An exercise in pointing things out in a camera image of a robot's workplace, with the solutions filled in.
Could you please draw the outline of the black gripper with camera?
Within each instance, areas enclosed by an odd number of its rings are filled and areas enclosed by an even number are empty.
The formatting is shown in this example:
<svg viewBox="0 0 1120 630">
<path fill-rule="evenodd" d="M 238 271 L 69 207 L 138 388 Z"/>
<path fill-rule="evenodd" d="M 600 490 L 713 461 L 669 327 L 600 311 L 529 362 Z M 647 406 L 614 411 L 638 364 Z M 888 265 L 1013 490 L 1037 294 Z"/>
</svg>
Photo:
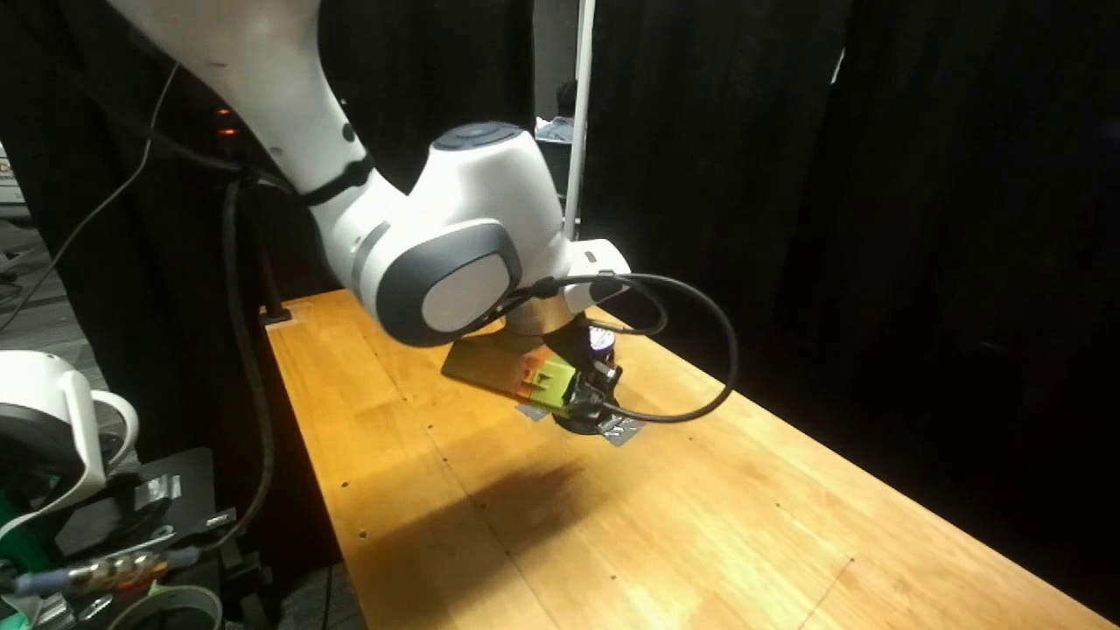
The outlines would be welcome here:
<svg viewBox="0 0 1120 630">
<path fill-rule="evenodd" d="M 529 334 L 509 321 L 493 334 L 455 340 L 440 364 L 440 376 L 484 394 L 509 397 L 514 403 L 544 403 L 561 411 L 575 368 L 557 357 L 549 340 L 575 327 L 591 334 L 594 349 L 616 349 L 616 338 L 605 327 L 594 327 L 588 315 L 575 315 L 552 334 Z"/>
</svg>

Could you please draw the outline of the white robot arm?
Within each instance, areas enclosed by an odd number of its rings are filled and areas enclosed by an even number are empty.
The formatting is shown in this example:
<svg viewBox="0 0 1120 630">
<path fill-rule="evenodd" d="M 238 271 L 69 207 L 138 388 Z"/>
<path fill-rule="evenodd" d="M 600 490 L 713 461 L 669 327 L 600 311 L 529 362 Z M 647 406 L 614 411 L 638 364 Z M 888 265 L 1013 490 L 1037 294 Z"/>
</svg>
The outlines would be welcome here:
<svg viewBox="0 0 1120 630">
<path fill-rule="evenodd" d="M 462 123 L 430 139 L 411 188 L 386 180 L 321 69 L 321 0 L 110 4 L 236 109 L 392 340 L 447 348 L 490 321 L 544 340 L 631 271 L 614 242 L 564 228 L 546 158 L 514 123 Z"/>
</svg>

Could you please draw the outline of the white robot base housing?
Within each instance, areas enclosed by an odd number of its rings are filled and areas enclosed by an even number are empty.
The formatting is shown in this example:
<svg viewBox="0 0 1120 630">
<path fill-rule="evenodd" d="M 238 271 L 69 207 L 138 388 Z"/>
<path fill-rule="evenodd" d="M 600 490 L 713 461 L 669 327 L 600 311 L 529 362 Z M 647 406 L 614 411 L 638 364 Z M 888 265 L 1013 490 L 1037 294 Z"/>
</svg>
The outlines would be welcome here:
<svg viewBox="0 0 1120 630">
<path fill-rule="evenodd" d="M 0 349 L 0 473 L 26 509 L 0 538 L 95 497 L 134 455 L 138 411 L 47 349 Z"/>
</svg>

